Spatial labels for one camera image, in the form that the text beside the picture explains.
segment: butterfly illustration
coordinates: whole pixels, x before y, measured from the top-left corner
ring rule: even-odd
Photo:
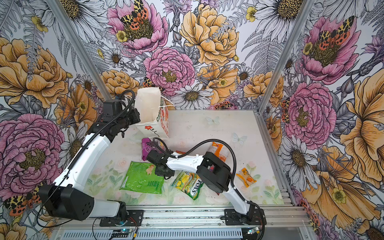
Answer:
[[[215,117],[214,119],[206,117],[205,119],[208,121],[208,125],[212,125],[213,123],[215,123],[217,125],[220,124],[220,118],[219,117]]]
[[[247,136],[239,137],[236,133],[232,134],[232,142],[239,142],[241,145],[244,145],[247,138]]]
[[[37,193],[42,185],[43,182],[25,196],[13,196],[6,199],[4,206],[10,210],[9,215],[12,217],[20,216],[27,208],[33,209],[37,204],[40,204],[41,199]]]
[[[120,21],[126,28],[137,30],[140,28],[140,24],[143,24],[144,20],[148,19],[148,9],[144,7],[142,0],[135,0],[133,9],[131,15],[121,17]]]
[[[344,43],[349,36],[351,35],[349,30],[352,27],[353,21],[355,19],[355,16],[349,17],[347,20],[345,20],[341,26],[338,29],[330,31],[321,31],[319,33],[319,49],[324,51],[328,47],[333,47],[336,45],[341,45]]]
[[[281,111],[281,120],[285,123],[289,124],[289,115],[288,115],[288,107],[289,107],[289,98],[287,100],[282,101],[281,106],[283,107],[283,110]]]

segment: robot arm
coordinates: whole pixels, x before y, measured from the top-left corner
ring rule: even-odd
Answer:
[[[121,100],[114,99],[104,103],[102,121],[95,122],[88,131],[85,146],[78,151],[70,166],[56,178],[53,184],[43,185],[39,195],[48,213],[53,217],[84,220],[86,218],[108,217],[124,223],[127,218],[124,202],[95,199],[83,192],[86,181],[101,154],[114,137],[129,125],[138,123],[139,113],[130,110],[124,116]],[[223,193],[234,206],[239,220],[244,224],[254,223],[255,205],[249,204],[245,197],[232,185],[230,168],[213,153],[200,156],[184,156],[170,159],[165,154],[152,150],[147,160],[156,165],[156,175],[169,177],[175,170],[197,173],[202,181],[217,193]]]

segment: orange flower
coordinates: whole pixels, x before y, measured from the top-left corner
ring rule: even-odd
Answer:
[[[355,85],[354,105],[346,102],[357,115],[356,125],[347,135],[340,136],[345,152],[353,157],[353,168],[361,180],[380,188],[384,181],[384,70]]]
[[[227,17],[218,15],[209,5],[204,7],[204,4],[200,4],[197,16],[191,11],[184,15],[180,34],[188,40],[185,45],[196,46],[200,51],[200,63],[224,66],[236,55],[239,32],[235,28],[219,37],[212,36],[225,24],[228,24]]]
[[[26,227],[20,226],[15,223],[12,229],[9,228],[7,223],[0,223],[0,239],[4,240],[25,240],[26,239]]]
[[[237,75],[237,68],[221,68],[218,66],[210,65],[203,67],[196,74],[200,81],[208,82],[206,89],[213,89],[213,95],[210,96],[211,104],[220,103],[231,95],[230,92],[236,90],[236,84],[240,83],[240,78]]]
[[[13,104],[23,94],[30,95],[39,99],[43,108],[49,108],[57,98],[68,93],[67,73],[48,49],[38,46],[36,67],[33,74],[27,76],[26,49],[29,47],[21,39],[10,43],[0,38],[0,96],[12,96],[8,103]]]
[[[244,96],[247,98],[256,98],[258,96],[263,96],[269,84],[269,81],[271,81],[271,77],[272,71],[267,72],[266,74],[260,73],[258,76],[254,76],[253,78],[251,78],[251,84],[248,84],[244,87]],[[280,75],[279,81],[277,82],[276,87],[273,89],[273,93],[269,100],[275,108],[279,105],[281,99],[283,98],[283,84],[284,79]]]
[[[362,226],[358,233],[365,232],[369,228],[368,220],[379,219],[380,211],[375,210],[376,205],[363,196],[367,193],[361,183],[353,181],[357,173],[353,169],[353,163],[346,163],[348,158],[335,146],[323,146],[322,150],[323,154],[320,156],[324,159],[320,163],[324,165],[313,166],[321,184],[317,189],[310,186],[310,190],[302,192],[303,197],[316,213],[327,219],[337,216],[336,226],[340,228],[350,225],[355,218],[361,218]]]
[[[268,118],[266,120],[266,127],[268,129],[269,135],[271,136],[272,143],[275,147],[275,150],[279,150],[281,144],[282,130],[281,130],[281,119],[274,117]]]
[[[123,71],[105,71],[101,74],[101,79],[104,81],[105,86],[108,88],[112,98],[127,89],[131,89],[137,93],[140,85],[139,81],[133,79]],[[96,94],[99,98],[104,99],[99,90],[96,91]]]
[[[56,123],[58,125],[74,125],[77,129],[81,122],[88,124],[88,129],[96,121],[97,112],[93,99],[89,98],[80,84],[76,89],[71,88],[70,96],[60,98],[55,108]]]

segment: orange snack packet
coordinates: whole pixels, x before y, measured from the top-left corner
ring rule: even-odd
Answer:
[[[243,168],[242,170],[238,171],[236,173],[236,176],[238,176],[241,180],[243,180],[244,185],[246,187],[251,186],[255,182],[257,182],[251,175],[249,174],[248,170],[246,168]]]

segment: pink peony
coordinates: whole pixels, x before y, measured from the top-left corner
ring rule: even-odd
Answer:
[[[308,149],[321,147],[336,124],[336,112],[332,108],[329,89],[321,83],[300,83],[290,98],[289,124],[285,130],[305,142]]]
[[[175,95],[175,91],[195,81],[195,69],[188,55],[172,48],[158,48],[151,57],[144,60],[149,78],[156,86],[164,88],[163,93]]]
[[[161,18],[153,3],[151,6],[144,0],[143,3],[144,8],[148,9],[148,19],[144,20],[137,30],[132,30],[130,27],[125,28],[120,20],[123,16],[132,15],[132,11],[134,11],[132,2],[130,7],[124,3],[123,8],[116,6],[116,9],[108,8],[107,10],[108,24],[112,26],[109,31],[111,34],[116,35],[117,42],[124,45],[124,49],[127,50],[127,53],[124,54],[128,56],[151,52],[158,47],[164,46],[168,40],[166,17]]]
[[[58,168],[64,134],[51,120],[24,114],[0,122],[0,197],[25,195],[46,180],[52,183]]]
[[[349,30],[350,36],[341,45],[331,44],[325,50],[319,48],[319,34],[321,31],[333,32],[338,29],[343,22],[336,23],[329,21],[329,18],[319,18],[315,23],[310,35],[304,40],[304,49],[301,58],[296,62],[296,71],[305,76],[309,76],[314,81],[322,81],[329,85],[344,76],[353,66],[358,54],[353,52],[356,49],[356,42],[360,32],[356,30],[356,18]]]

